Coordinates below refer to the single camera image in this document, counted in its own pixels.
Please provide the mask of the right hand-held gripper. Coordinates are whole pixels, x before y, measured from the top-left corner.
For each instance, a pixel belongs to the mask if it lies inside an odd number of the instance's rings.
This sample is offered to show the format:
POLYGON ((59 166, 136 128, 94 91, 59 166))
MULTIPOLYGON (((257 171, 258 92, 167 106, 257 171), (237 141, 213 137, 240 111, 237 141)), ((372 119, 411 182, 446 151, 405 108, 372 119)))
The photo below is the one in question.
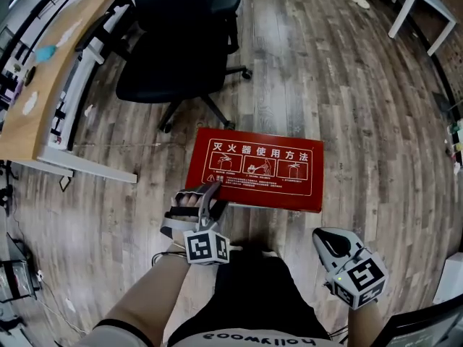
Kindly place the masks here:
POLYGON ((353 231, 316 228, 312 234, 326 269, 324 286, 351 309, 376 300, 386 289, 388 271, 377 252, 371 252, 353 231))

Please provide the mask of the person's left hand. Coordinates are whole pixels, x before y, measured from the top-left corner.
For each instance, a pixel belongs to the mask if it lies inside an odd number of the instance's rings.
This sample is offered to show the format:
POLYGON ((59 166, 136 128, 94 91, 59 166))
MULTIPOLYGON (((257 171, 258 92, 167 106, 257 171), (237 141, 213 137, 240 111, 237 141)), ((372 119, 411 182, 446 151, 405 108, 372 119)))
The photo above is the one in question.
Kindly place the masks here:
POLYGON ((202 198, 195 193, 178 192, 171 198, 172 207, 199 207, 202 198))

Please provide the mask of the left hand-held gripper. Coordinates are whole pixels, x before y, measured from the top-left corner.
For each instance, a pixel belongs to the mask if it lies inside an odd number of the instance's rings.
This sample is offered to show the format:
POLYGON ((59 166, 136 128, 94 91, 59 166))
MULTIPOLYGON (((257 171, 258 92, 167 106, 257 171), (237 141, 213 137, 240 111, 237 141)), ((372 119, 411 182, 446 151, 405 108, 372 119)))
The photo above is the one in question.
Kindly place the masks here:
POLYGON ((182 256, 190 264, 222 265, 230 261, 232 251, 241 251, 241 246, 233 246, 230 239, 221 234, 221 224, 229 202, 213 200, 221 187, 216 181, 204 184, 200 189, 180 190, 195 193, 202 198, 199 207, 170 207, 164 213, 160 232, 183 248, 182 256))

